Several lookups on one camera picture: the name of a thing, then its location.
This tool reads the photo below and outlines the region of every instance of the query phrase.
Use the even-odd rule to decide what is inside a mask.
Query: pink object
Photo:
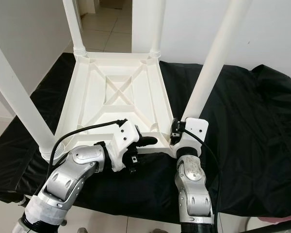
[[[278,224],[280,222],[286,222],[291,220],[291,216],[288,217],[258,217],[263,222],[270,222],[273,224]]]

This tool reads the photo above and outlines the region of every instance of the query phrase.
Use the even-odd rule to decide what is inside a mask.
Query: tile floor
[[[89,52],[131,52],[132,0],[122,10],[100,8],[82,18],[83,44]],[[64,52],[73,52],[72,42]]]

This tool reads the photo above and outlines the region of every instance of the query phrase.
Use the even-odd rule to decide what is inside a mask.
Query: black cable
[[[38,195],[38,193],[40,192],[40,190],[41,190],[41,188],[42,188],[43,185],[44,185],[44,181],[42,181],[42,182],[39,184],[39,186],[38,186],[38,188],[35,190],[33,196],[37,196],[37,195]]]
[[[210,152],[212,155],[217,167],[218,167],[218,193],[217,193],[217,199],[216,199],[216,206],[215,206],[215,211],[214,211],[214,225],[215,225],[215,231],[218,233],[218,210],[219,210],[219,196],[220,196],[220,182],[221,182],[221,170],[219,167],[218,160],[212,150],[207,146],[206,143],[204,143],[199,137],[197,137],[195,134],[191,133],[190,131],[187,131],[186,129],[183,130],[183,132],[187,133],[189,136],[193,137],[196,139],[200,144],[202,144],[206,149]]]
[[[60,164],[62,163],[62,161],[68,156],[69,152],[67,152],[66,154],[63,155],[63,157],[60,158],[60,160],[58,160],[58,162],[52,167],[52,172],[58,168],[60,166]]]
[[[111,122],[107,122],[107,123],[103,123],[103,124],[98,124],[98,125],[92,125],[92,126],[88,126],[88,127],[84,127],[84,128],[81,128],[81,129],[78,129],[78,130],[75,130],[75,131],[72,131],[72,132],[69,132],[67,133],[66,135],[62,136],[60,139],[58,139],[58,141],[55,143],[54,147],[53,147],[53,150],[50,154],[50,159],[49,159],[49,164],[48,164],[48,173],[47,173],[47,178],[46,180],[49,178],[49,176],[51,175],[52,173],[52,164],[53,164],[53,161],[54,161],[54,155],[55,155],[55,151],[58,147],[58,145],[64,140],[66,139],[67,137],[69,136],[72,136],[76,133],[80,133],[80,132],[83,132],[83,131],[86,131],[86,130],[91,130],[91,129],[95,129],[95,128],[99,128],[99,127],[104,127],[104,126],[108,126],[108,125],[113,125],[113,124],[118,124],[118,125],[122,125],[123,123],[125,123],[125,121],[127,121],[126,119],[125,120],[115,120],[115,121],[111,121]]]

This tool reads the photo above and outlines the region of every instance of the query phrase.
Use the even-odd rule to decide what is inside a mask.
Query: wall baseboard
[[[6,117],[6,116],[0,116],[0,121],[2,122],[11,122],[14,117]]]

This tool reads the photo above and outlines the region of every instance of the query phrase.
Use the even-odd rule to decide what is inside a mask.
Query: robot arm
[[[107,146],[99,142],[75,147],[65,162],[53,170],[38,195],[31,198],[12,232],[57,232],[88,177],[104,169],[120,171],[125,166],[134,171],[136,147],[156,143],[156,138],[142,137],[138,127],[126,120]]]
[[[176,186],[179,191],[179,216],[182,233],[215,232],[211,199],[206,189],[206,175],[200,165],[201,143],[185,133],[187,130],[205,140],[208,122],[186,118],[173,121],[170,144],[177,156]]]
[[[207,232],[214,229],[211,200],[205,187],[206,177],[200,166],[201,144],[184,133],[188,130],[204,141],[208,122],[187,118],[174,121],[170,145],[177,156],[176,185],[179,190],[179,212],[183,233]],[[153,137],[142,137],[137,126],[124,121],[110,144],[78,146],[65,162],[55,168],[37,196],[33,196],[13,233],[55,233],[82,190],[85,180],[94,173],[112,168],[131,172],[137,163],[137,147],[156,144]]]

